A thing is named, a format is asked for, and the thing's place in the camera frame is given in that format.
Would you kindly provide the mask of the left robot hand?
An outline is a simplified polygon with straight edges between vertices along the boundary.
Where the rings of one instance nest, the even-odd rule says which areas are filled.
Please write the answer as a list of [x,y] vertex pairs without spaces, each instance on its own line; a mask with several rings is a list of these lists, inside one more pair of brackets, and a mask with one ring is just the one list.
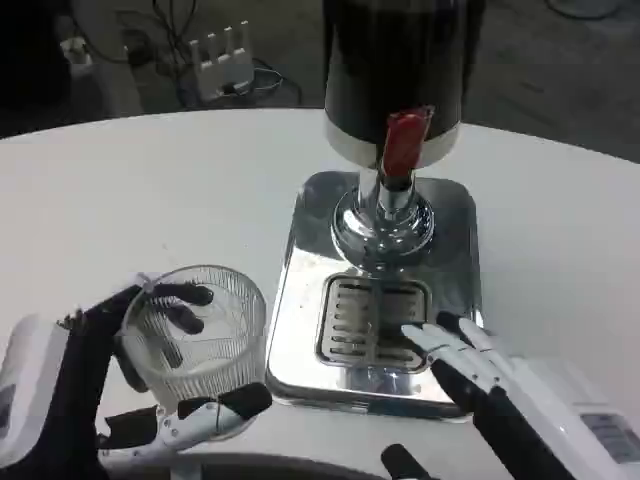
[[13,328],[1,364],[1,476],[4,479],[107,479],[114,471],[163,463],[210,438],[247,424],[272,404],[260,382],[217,397],[182,400],[176,412],[157,408],[95,421],[112,359],[126,381],[147,389],[117,335],[142,294],[174,297],[171,321],[189,334],[203,323],[191,306],[205,306],[211,290],[187,282],[155,287],[136,280],[87,310],[60,320],[27,316]]

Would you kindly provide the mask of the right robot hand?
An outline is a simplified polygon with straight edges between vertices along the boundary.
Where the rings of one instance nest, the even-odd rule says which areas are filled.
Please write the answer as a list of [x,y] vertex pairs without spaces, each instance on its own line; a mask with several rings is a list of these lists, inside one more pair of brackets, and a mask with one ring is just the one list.
[[576,367],[508,355],[449,312],[401,331],[513,478],[638,478],[638,432]]

